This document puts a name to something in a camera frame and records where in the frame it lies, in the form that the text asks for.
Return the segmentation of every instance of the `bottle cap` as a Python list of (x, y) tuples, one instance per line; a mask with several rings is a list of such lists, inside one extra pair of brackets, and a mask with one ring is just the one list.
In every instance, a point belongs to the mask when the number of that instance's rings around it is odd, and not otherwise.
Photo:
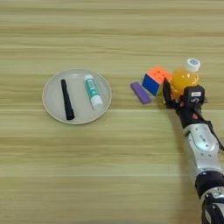
[(87, 75), (84, 77), (84, 81), (89, 80), (89, 79), (93, 79), (93, 78), (94, 78), (93, 75), (91, 75), (91, 74), (87, 74)]
[(102, 98), (99, 95), (95, 95), (91, 98), (91, 103), (95, 110), (101, 109), (103, 106)]
[(187, 60), (185, 68), (190, 72), (198, 72), (200, 69), (200, 61), (194, 58), (190, 58)]

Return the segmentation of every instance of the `sticker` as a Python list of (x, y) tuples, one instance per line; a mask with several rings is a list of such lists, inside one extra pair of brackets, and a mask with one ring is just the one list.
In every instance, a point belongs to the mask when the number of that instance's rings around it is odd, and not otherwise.
[(201, 96), (201, 92), (192, 92), (192, 97)]

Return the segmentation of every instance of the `label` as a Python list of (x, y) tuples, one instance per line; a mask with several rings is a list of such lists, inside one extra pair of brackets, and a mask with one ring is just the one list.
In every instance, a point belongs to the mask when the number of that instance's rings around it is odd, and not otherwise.
[(201, 96), (201, 92), (192, 92), (192, 97)]
[(90, 99), (96, 95), (99, 95), (99, 91), (93, 79), (86, 80), (86, 88)]
[(196, 59), (191, 59), (190, 62), (195, 66), (199, 64), (199, 62)]

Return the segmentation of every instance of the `wooden table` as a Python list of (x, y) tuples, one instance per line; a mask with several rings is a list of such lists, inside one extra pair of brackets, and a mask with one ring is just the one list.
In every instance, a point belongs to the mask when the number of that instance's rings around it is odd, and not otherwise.
[[(218, 0), (1, 0), (0, 223), (200, 223), (179, 119), (159, 99), (142, 106), (130, 83), (198, 58), (204, 115), (224, 141), (223, 24)], [(72, 68), (112, 87), (97, 122), (65, 125), (42, 107), (46, 81)]]

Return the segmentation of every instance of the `orange block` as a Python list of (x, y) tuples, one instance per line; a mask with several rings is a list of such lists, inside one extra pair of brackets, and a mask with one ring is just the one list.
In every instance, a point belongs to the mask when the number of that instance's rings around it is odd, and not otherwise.
[(147, 73), (155, 82), (159, 85), (164, 83), (165, 78), (169, 81), (172, 75), (164, 70), (161, 66), (155, 66), (153, 69), (149, 70)]

